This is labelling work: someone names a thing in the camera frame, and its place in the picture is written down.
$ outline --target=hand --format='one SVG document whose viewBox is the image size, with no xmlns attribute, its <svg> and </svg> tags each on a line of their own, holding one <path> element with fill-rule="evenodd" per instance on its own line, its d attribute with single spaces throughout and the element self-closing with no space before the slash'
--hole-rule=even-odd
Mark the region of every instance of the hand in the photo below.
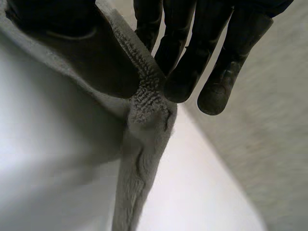
<svg viewBox="0 0 308 231">
<path fill-rule="evenodd" d="M 157 40 L 162 10 L 165 12 L 165 35 L 155 54 L 156 62 L 167 76 L 165 97 L 175 103 L 182 103 L 190 97 L 231 18 L 216 65 L 198 98 L 202 112 L 220 114 L 252 47 L 270 28 L 272 17 L 283 12 L 293 0 L 271 1 L 276 8 L 269 5 L 262 8 L 262 4 L 257 8 L 248 0 L 243 3 L 237 0 L 235 5 L 231 5 L 230 0 L 134 0 L 135 32 L 149 51 Z M 192 39 L 176 66 L 194 11 Z"/>
</svg>

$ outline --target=cloth fold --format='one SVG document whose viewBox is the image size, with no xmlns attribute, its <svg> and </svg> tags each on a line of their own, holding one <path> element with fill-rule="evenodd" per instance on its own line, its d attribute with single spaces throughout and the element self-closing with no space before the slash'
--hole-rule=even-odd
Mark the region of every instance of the cloth fold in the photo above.
<svg viewBox="0 0 308 231">
<path fill-rule="evenodd" d="M 134 231 L 177 114 L 176 104 L 168 102 L 161 94 L 165 76 L 123 17 L 106 0 L 96 4 L 108 18 L 116 38 L 140 75 L 139 89 L 129 100 L 96 92 L 53 50 L 27 37 L 5 19 L 6 1 L 0 3 L 0 27 L 14 42 L 41 62 L 74 78 L 103 107 L 126 121 L 112 230 Z"/>
</svg>

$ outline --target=black glove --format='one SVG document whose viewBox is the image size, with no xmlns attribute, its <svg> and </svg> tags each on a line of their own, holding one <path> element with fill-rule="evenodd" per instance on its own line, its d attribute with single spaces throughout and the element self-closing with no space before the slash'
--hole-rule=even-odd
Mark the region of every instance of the black glove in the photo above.
<svg viewBox="0 0 308 231">
<path fill-rule="evenodd" d="M 152 51 L 164 9 L 166 30 L 155 59 L 167 76 L 165 97 L 181 103 L 190 97 L 231 17 L 215 68 L 198 98 L 198 107 L 202 112 L 218 115 L 226 107 L 249 52 L 272 25 L 272 17 L 282 13 L 292 1 L 134 0 L 136 33 Z M 192 39 L 176 66 L 194 11 Z"/>
</svg>

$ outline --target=glove finger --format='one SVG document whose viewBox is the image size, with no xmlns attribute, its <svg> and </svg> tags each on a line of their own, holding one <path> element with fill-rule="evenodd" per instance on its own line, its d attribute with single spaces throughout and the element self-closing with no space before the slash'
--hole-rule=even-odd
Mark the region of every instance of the glove finger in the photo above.
<svg viewBox="0 0 308 231">
<path fill-rule="evenodd" d="M 164 94 L 168 100 L 182 103 L 190 97 L 232 11 L 230 5 L 219 0 L 197 2 L 192 39 L 165 83 Z"/>
<path fill-rule="evenodd" d="M 149 51 L 152 51 L 162 19 L 162 0 L 134 0 L 137 19 L 136 34 Z"/>
<path fill-rule="evenodd" d="M 167 76 L 178 62 L 191 26 L 196 0 L 164 0 L 165 35 L 155 59 Z"/>
</svg>

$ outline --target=gloved hand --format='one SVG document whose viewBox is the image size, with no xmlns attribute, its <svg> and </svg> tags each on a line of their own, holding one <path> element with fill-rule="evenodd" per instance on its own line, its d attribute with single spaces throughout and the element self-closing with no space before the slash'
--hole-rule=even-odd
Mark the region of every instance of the gloved hand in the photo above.
<svg viewBox="0 0 308 231">
<path fill-rule="evenodd" d="M 227 36 L 216 65 L 204 85 L 199 109 L 218 115 L 228 102 L 236 78 L 253 46 L 293 0 L 134 0 L 136 34 L 152 51 L 162 10 L 165 35 L 155 55 L 167 76 L 164 95 L 170 101 L 186 101 L 202 75 L 229 18 Z M 192 38 L 183 57 L 193 13 Z"/>
</svg>

